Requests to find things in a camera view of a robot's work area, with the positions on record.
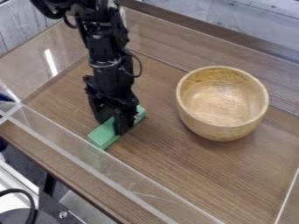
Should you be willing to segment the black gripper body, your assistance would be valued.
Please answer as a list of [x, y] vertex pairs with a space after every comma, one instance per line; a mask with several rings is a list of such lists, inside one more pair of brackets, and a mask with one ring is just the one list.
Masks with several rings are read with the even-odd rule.
[[134, 78], [118, 66], [98, 67], [90, 64], [92, 75], [85, 75], [85, 93], [106, 97], [112, 109], [128, 109], [138, 104], [132, 91]]

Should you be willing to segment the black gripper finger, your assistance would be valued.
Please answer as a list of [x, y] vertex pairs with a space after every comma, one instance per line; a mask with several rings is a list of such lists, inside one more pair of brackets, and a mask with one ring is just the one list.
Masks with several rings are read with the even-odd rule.
[[94, 119], [100, 124], [102, 124], [112, 117], [112, 108], [108, 104], [108, 98], [101, 95], [88, 93], [88, 104]]
[[113, 111], [113, 129], [117, 136], [122, 136], [134, 124], [136, 110], [116, 108]]

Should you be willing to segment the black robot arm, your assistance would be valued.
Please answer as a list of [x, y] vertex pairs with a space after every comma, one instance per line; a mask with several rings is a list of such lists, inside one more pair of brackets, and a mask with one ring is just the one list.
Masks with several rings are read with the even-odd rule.
[[78, 31], [92, 74], [82, 77], [88, 103], [98, 123], [112, 120], [121, 136], [133, 127], [138, 100], [132, 91], [137, 57], [126, 49], [128, 30], [117, 0], [29, 0], [49, 19]]

